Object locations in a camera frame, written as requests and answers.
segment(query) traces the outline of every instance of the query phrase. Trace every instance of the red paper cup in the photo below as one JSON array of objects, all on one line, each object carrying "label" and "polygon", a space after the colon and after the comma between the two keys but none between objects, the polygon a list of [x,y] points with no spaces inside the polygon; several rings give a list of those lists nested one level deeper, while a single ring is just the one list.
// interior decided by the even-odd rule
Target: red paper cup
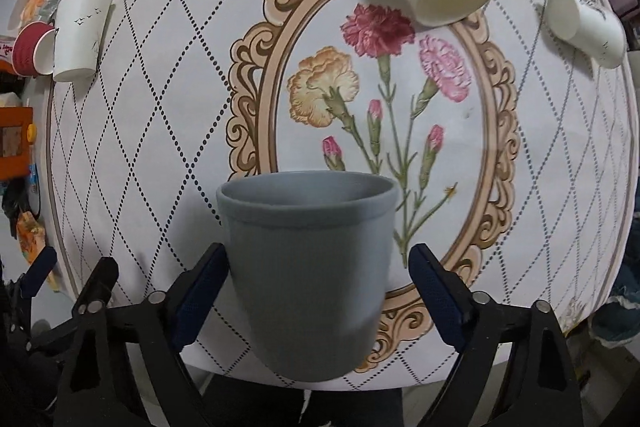
[{"label": "red paper cup", "polygon": [[14,42],[12,61],[20,76],[51,74],[55,29],[44,22],[27,24]]}]

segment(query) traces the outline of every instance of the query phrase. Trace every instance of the yellow knob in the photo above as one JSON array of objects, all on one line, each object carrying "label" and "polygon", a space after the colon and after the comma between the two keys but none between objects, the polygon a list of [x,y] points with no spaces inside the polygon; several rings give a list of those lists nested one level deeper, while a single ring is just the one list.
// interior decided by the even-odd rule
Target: yellow knob
[{"label": "yellow knob", "polygon": [[36,136],[38,135],[38,129],[35,126],[34,123],[30,123],[29,126],[27,127],[27,142],[30,143],[30,145],[33,145],[34,143],[36,143]]}]

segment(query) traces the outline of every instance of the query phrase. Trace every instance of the dotted diamond pattern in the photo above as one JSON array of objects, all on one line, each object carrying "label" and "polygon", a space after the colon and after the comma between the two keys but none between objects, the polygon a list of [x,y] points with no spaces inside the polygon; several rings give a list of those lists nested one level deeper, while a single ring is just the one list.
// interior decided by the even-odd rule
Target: dotted diamond pattern
[{"label": "dotted diamond pattern", "polygon": [[[222,240],[214,194],[229,174],[229,49],[263,19],[262,1],[114,0],[90,87],[52,89],[49,185],[78,285],[112,255],[116,302],[138,302]],[[558,41],[541,23],[544,3],[484,7],[492,41],[515,66],[521,144],[513,222],[483,252],[474,288],[516,305],[548,299],[570,327],[603,302],[621,260],[636,183],[636,105],[628,70],[600,69]],[[299,386],[256,359],[249,334],[227,280],[183,357],[224,375]],[[428,383],[454,360],[430,333],[367,373],[314,388]]]}]

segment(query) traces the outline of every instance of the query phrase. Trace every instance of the pink flower bud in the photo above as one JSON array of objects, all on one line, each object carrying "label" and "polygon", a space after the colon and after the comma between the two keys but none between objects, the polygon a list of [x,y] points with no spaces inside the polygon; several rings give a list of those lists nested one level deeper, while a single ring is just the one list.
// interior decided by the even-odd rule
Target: pink flower bud
[{"label": "pink flower bud", "polygon": [[382,120],[382,104],[380,100],[371,100],[369,102],[369,114],[374,120]]},{"label": "pink flower bud", "polygon": [[444,140],[444,129],[439,125],[431,127],[429,136],[427,137],[427,145],[429,150],[439,152],[442,149],[442,141]]},{"label": "pink flower bud", "polygon": [[330,158],[342,158],[342,150],[333,136],[328,136],[322,140],[322,153]]}]

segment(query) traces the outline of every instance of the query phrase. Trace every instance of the white tablecloth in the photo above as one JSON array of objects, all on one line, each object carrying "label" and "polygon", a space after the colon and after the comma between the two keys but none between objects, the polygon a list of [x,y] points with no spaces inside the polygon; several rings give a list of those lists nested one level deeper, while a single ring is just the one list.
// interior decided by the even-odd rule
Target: white tablecloth
[{"label": "white tablecloth", "polygon": [[[403,264],[422,241],[497,301],[547,299],[568,330],[606,299],[622,259],[638,123],[626,61],[603,70],[559,42],[544,3],[492,0],[428,30],[404,0],[114,0],[95,80],[50,90],[49,189],[74,283],[112,255],[116,304],[168,288],[222,240],[214,194],[230,176],[404,165],[389,293],[361,367],[313,386],[274,375],[230,280],[184,360],[313,389],[440,380],[454,352]],[[333,115],[329,87],[344,102]]]}]

